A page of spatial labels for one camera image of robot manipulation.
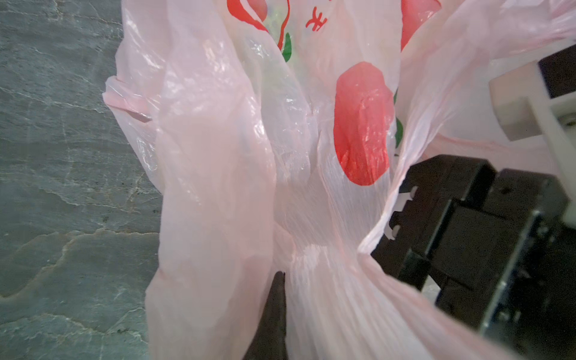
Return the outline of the pink plastic bag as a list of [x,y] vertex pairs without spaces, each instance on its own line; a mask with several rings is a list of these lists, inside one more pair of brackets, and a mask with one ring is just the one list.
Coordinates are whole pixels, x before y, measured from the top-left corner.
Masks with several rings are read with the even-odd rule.
[[427,147],[555,172],[546,147],[437,140],[491,117],[491,61],[575,37],[573,1],[123,1],[112,110],[162,193],[153,359],[241,359],[276,272],[290,359],[511,359],[371,256]]

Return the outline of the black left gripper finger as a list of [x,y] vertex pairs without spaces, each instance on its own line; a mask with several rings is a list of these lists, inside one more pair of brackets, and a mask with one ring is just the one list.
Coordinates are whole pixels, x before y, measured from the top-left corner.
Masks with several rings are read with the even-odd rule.
[[260,318],[255,336],[244,360],[287,360],[287,302],[285,273],[277,271]]

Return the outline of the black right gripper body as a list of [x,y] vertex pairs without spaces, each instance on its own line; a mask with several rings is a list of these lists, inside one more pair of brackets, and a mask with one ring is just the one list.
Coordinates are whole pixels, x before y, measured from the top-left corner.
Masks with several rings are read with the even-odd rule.
[[490,81],[510,140],[541,135],[556,177],[440,154],[409,168],[409,200],[373,251],[382,270],[529,359],[575,357],[575,48]]

